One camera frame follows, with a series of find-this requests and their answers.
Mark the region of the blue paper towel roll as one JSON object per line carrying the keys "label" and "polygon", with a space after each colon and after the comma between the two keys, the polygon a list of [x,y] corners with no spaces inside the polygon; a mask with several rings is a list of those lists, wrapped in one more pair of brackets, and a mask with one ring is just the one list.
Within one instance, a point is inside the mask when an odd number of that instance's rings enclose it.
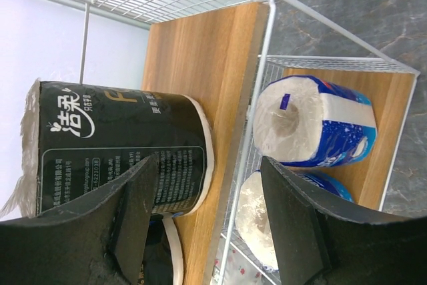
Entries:
{"label": "blue paper towel roll", "polygon": [[252,131],[263,156],[303,168],[359,162],[377,137],[365,95],[312,75],[270,83],[258,98]]}

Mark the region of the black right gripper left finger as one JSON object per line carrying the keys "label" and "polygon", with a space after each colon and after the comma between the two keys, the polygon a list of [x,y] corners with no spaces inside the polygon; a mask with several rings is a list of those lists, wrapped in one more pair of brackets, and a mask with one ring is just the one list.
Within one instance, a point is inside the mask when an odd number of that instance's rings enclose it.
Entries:
{"label": "black right gripper left finger", "polygon": [[137,284],[157,156],[34,218],[1,222],[2,284]]}

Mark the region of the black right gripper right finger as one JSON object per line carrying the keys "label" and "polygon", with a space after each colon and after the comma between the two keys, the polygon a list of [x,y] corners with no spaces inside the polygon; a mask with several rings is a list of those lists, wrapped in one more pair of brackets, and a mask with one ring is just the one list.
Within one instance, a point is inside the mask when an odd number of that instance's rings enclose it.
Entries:
{"label": "black right gripper right finger", "polygon": [[283,284],[425,284],[426,219],[372,210],[270,157],[262,185]]}

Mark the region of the white floral towel roll back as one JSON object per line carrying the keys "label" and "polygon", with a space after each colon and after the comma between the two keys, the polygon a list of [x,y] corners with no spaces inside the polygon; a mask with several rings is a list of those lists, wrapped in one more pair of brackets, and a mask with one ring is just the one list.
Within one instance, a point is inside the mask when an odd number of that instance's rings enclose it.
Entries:
{"label": "white floral towel roll back", "polygon": [[[210,284],[219,284],[223,252],[223,248],[218,248]],[[236,249],[230,248],[228,250],[223,284],[262,284],[262,277],[261,273]]]}

